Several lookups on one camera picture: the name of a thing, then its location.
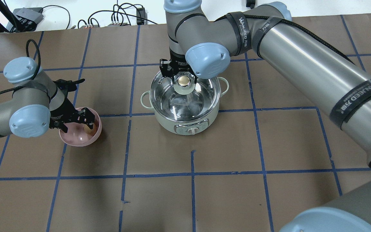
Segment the pink bowl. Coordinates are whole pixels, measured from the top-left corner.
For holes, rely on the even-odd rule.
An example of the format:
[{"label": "pink bowl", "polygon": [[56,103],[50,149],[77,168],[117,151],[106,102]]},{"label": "pink bowl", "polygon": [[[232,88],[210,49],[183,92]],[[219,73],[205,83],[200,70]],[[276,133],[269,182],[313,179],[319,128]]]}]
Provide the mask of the pink bowl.
[{"label": "pink bowl", "polygon": [[98,128],[97,132],[94,134],[94,136],[91,136],[84,131],[84,124],[65,123],[65,125],[68,127],[68,133],[64,133],[62,130],[59,130],[59,136],[64,143],[74,147],[85,147],[95,142],[100,136],[103,129],[100,116],[95,110],[91,108],[88,109],[95,115],[94,125],[96,125]]}]

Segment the cooking pot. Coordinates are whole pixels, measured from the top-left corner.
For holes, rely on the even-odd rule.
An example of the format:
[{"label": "cooking pot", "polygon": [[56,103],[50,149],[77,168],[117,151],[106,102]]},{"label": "cooking pot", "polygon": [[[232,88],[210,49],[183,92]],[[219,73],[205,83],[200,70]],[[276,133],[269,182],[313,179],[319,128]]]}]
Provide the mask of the cooking pot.
[{"label": "cooking pot", "polygon": [[[154,110],[157,121],[172,133],[195,135],[204,131],[217,117],[220,98],[229,89],[228,81],[222,77],[198,78],[194,84],[194,76],[189,72],[180,72],[174,80],[173,83],[158,72],[151,89],[141,95],[141,104]],[[223,92],[219,80],[227,85]],[[146,95],[149,95],[150,107],[143,103]]]}]

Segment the brown table surface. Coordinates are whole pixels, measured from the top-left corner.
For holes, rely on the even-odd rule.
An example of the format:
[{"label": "brown table surface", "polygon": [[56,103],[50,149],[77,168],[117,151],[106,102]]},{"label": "brown table surface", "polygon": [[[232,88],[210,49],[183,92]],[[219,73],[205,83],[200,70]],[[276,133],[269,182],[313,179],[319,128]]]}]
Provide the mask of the brown table surface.
[{"label": "brown table surface", "polygon": [[[293,20],[371,74],[371,14]],[[371,180],[365,152],[252,51],[221,74],[213,125],[180,136],[139,101],[169,58],[166,25],[0,34],[0,91],[29,38],[53,80],[86,79],[69,98],[103,131],[80,148],[58,130],[0,139],[0,232],[277,232]]]}]

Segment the pot handle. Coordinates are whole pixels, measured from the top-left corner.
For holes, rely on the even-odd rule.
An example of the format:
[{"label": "pot handle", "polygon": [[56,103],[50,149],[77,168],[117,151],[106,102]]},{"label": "pot handle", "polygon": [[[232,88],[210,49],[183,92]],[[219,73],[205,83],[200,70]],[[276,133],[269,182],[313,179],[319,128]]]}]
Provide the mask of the pot handle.
[{"label": "pot handle", "polygon": [[230,88],[230,85],[228,84],[228,81],[224,77],[218,76],[217,79],[224,81],[225,84],[227,85],[227,89],[220,94],[220,97],[222,97],[224,94],[226,94],[228,92],[228,89]]},{"label": "pot handle", "polygon": [[151,105],[151,107],[148,107],[148,106],[144,105],[144,103],[143,103],[143,97],[146,96],[147,94],[150,94],[150,91],[145,91],[145,92],[141,95],[141,98],[140,98],[141,105],[143,105],[143,107],[146,108],[146,109],[154,109],[153,105]]}]

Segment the white wall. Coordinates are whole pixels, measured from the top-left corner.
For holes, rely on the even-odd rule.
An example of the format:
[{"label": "white wall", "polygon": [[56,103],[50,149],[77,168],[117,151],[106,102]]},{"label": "white wall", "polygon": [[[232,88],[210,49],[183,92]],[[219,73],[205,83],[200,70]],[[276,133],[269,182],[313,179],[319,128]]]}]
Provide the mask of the white wall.
[{"label": "white wall", "polygon": [[[257,4],[270,3],[274,0],[257,0]],[[280,0],[291,11],[292,16],[318,15],[351,15],[371,13],[371,0]],[[91,13],[97,10],[109,9],[116,0],[6,0],[9,8],[38,7],[46,5],[60,5],[71,13],[71,24],[76,25],[78,20],[87,20]],[[129,2],[144,5],[148,18],[159,24],[165,23],[164,0],[119,0],[119,4]],[[209,20],[215,20],[228,12],[246,11],[245,0],[203,0],[202,9]],[[127,9],[128,14],[135,14],[135,10]],[[46,8],[44,19],[38,25],[37,31],[64,29],[68,23],[67,12],[61,8]],[[102,12],[95,15],[101,26],[109,25],[111,13]],[[7,24],[7,19],[0,13],[0,22]]]}]

